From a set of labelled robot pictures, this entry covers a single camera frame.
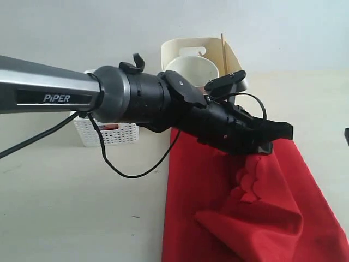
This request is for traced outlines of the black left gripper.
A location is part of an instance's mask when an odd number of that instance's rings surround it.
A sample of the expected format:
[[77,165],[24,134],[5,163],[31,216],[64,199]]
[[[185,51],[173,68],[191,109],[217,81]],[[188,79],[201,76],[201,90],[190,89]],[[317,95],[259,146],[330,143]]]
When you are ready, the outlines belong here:
[[271,154],[273,141],[293,140],[293,125],[253,117],[240,106],[233,106],[231,93],[247,89],[245,70],[221,76],[206,83],[204,90],[212,101],[205,105],[177,101],[177,129],[197,138],[201,144],[230,154]]

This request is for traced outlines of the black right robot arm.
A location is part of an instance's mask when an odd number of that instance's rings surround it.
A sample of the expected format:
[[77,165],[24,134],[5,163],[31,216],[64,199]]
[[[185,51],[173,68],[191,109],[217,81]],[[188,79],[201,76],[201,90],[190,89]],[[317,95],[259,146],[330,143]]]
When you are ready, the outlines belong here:
[[344,137],[346,139],[347,144],[349,145],[349,128],[345,128]]

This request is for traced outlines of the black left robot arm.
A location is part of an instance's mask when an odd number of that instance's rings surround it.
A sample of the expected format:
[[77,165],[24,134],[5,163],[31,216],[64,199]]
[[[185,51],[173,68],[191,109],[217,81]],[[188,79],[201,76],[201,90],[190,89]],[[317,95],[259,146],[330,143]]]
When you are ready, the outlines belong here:
[[176,128],[230,154],[269,154],[292,139],[293,126],[252,116],[234,103],[245,71],[217,78],[200,91],[177,72],[144,72],[145,62],[105,65],[84,74],[1,57],[1,113],[91,113],[102,123],[136,123],[161,133]]

